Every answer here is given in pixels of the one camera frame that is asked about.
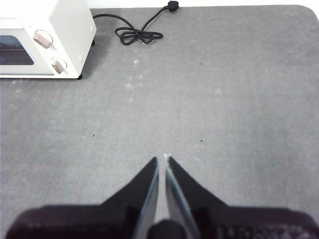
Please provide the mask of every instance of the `dust mark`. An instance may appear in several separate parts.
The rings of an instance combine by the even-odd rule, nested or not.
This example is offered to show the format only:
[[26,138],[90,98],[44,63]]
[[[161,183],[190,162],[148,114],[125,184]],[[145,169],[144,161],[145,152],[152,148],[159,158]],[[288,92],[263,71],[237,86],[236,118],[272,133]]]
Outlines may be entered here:
[[132,90],[134,90],[134,86],[132,86],[130,83],[128,83],[128,84],[126,84],[125,85],[125,88],[127,89],[127,90],[129,90],[129,91],[132,91]]
[[144,75],[147,75],[150,72],[149,69],[144,70]]
[[192,157],[193,159],[196,159],[198,162],[200,162],[201,167],[204,169],[204,165],[203,165],[202,161],[200,161],[199,158],[197,158],[197,157],[195,157],[195,156],[193,156],[193,155],[191,155],[191,157]]

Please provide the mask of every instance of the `oven door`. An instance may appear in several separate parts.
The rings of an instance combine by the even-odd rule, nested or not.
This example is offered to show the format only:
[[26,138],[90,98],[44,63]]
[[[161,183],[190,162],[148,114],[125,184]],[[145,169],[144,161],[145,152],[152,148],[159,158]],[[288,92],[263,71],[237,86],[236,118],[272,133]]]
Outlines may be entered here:
[[0,77],[54,75],[25,29],[10,29],[10,25],[10,22],[5,26],[1,24],[0,29]]

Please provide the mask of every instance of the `white speck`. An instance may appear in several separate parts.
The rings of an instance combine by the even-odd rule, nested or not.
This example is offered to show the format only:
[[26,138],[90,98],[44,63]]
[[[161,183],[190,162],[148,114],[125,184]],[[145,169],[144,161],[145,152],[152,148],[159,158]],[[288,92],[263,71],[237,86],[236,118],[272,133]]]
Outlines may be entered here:
[[144,75],[147,75],[150,72],[149,69],[144,70]]
[[132,91],[132,90],[134,90],[135,87],[132,86],[130,83],[128,83],[128,84],[125,85],[125,88],[126,88],[127,90]]
[[164,159],[167,161],[168,158],[170,158],[170,153],[165,153],[163,156],[164,156]]

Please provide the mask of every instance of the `oven window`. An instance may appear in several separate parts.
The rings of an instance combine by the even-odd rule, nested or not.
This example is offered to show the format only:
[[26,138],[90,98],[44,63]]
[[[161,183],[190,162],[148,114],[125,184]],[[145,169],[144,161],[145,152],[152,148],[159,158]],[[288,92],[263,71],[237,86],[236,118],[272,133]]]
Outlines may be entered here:
[[22,44],[14,36],[0,35],[0,65],[33,65]]

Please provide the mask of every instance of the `power cord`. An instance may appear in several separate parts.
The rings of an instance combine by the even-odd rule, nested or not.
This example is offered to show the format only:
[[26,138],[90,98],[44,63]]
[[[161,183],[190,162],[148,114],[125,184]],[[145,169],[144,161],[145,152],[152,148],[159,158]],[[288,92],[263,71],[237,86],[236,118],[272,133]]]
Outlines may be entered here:
[[109,16],[109,17],[114,17],[119,20],[122,20],[125,22],[129,27],[118,27],[115,29],[115,35],[120,38],[120,41],[123,45],[131,45],[133,42],[135,42],[137,39],[141,40],[144,43],[150,43],[154,39],[161,39],[163,38],[163,34],[160,32],[156,31],[144,31],[147,25],[153,21],[162,11],[169,10],[170,12],[176,11],[178,9],[178,2],[177,1],[169,1],[168,5],[163,7],[161,10],[159,10],[153,17],[151,17],[141,28],[141,30],[136,29],[133,27],[132,24],[129,23],[126,19],[113,15],[113,14],[98,14],[93,17],[93,19],[96,19],[98,17],[103,17],[103,16]]

